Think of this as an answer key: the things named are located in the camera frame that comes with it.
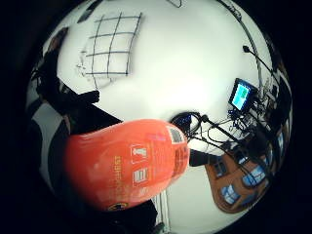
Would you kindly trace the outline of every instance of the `black object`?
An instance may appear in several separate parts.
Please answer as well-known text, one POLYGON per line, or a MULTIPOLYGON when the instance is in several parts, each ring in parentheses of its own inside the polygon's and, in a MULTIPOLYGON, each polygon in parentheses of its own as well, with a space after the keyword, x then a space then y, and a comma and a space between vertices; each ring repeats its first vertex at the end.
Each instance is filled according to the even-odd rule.
POLYGON ((240 78, 235 79, 234 88, 228 101, 236 110, 247 113, 254 104, 258 90, 255 86, 240 78))
POLYGON ((91 15, 91 13, 95 10, 95 8, 98 6, 98 4, 102 2, 102 0, 97 0, 95 2, 93 2, 88 8, 87 10, 84 12, 84 14, 78 19, 77 23, 83 22, 85 20, 87 20, 89 18, 89 16, 91 15))
POLYGON ((279 94, 276 103, 277 107, 272 110, 268 120, 268 124, 274 134, 277 133, 281 125, 285 125, 292 108, 292 95, 283 79, 280 79, 279 94))
POLYGON ((195 149, 190 150, 189 166, 198 167, 203 165, 211 165, 216 162, 217 156, 213 154, 204 153, 195 149))
POLYGON ((191 136, 201 127, 201 121, 201 115, 198 112, 182 112, 177 114, 170 123, 176 125, 182 130, 187 138, 191 138, 191 136))

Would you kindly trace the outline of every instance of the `monitor screen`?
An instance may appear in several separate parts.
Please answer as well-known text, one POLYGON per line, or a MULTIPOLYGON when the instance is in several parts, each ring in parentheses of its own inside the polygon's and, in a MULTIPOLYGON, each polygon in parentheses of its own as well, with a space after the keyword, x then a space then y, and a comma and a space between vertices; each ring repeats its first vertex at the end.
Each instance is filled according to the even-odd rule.
POLYGON ((251 89, 242 85, 238 84, 234 98, 232 99, 232 104, 239 110, 242 110, 243 106, 245 105, 248 95, 251 89))

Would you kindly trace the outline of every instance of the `sticker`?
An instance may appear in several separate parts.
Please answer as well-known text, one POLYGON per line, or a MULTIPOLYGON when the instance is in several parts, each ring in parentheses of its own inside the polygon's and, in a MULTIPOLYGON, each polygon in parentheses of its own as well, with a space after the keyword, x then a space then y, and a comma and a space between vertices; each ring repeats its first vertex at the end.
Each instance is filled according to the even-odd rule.
POLYGON ((167 129, 173 144, 184 142, 184 135, 179 129, 169 126, 167 126, 167 129))
POLYGON ((135 144, 131 146, 131 155, 133 163, 140 163, 148 157, 147 148, 142 144, 135 144))
POLYGON ((140 169, 134 172, 134 182, 140 183, 147 180, 147 168, 140 169))
POLYGON ((116 203, 108 208, 110 212, 121 211, 128 207, 128 203, 116 203))

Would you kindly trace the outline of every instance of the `black cable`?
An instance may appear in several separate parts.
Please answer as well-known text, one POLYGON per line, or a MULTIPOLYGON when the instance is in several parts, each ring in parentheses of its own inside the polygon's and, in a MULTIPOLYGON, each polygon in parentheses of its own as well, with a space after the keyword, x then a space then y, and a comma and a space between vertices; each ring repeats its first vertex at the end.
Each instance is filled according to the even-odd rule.
POLYGON ((206 141, 205 139, 198 138, 198 137, 194 137, 194 138, 195 138, 195 139, 198 139, 198 140, 201 140, 201 141, 205 142, 206 144, 210 144, 210 145, 212 145, 212 146, 214 146, 214 147, 216 147, 216 148, 222 150, 226 155, 228 155, 229 157, 231 157, 231 159, 232 159, 232 160, 236 163, 236 165, 238 166, 239 170, 241 170, 241 171, 244 173, 244 175, 247 176, 248 180, 250 180, 250 178, 249 178, 249 175, 250 175, 250 176, 252 177, 254 183, 257 184, 254 175, 253 175, 247 168, 245 168, 244 165, 240 164, 240 163, 237 161, 237 159, 236 159, 231 153, 229 153, 228 151, 226 151, 225 149, 221 148, 220 146, 218 146, 218 145, 216 145, 216 144, 214 144, 214 143, 211 143, 211 142, 206 141))

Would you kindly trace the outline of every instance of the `computer monitor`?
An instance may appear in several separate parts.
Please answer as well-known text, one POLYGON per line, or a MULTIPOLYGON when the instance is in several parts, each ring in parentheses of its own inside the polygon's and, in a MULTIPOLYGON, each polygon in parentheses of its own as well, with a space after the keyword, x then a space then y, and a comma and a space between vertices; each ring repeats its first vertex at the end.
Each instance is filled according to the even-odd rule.
POLYGON ((242 79, 237 78, 235 80, 229 103, 238 111, 247 112, 252 107, 256 93, 256 87, 242 79))

